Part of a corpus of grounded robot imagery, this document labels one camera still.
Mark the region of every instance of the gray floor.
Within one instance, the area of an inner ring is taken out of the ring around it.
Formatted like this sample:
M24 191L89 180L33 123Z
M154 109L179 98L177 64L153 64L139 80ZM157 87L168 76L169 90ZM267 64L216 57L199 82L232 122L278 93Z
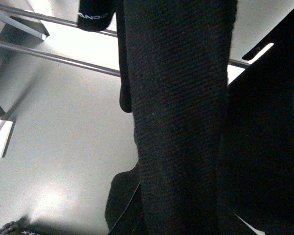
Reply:
M116 39L46 27L51 36L45 42L24 44L117 67L116 41L107 43ZM98 59L105 48L107 56ZM0 226L27 215L80 234L108 232L111 181L137 162L133 117L120 109L119 89L117 77L8 55L0 69L0 104L12 112L15 127L0 159Z

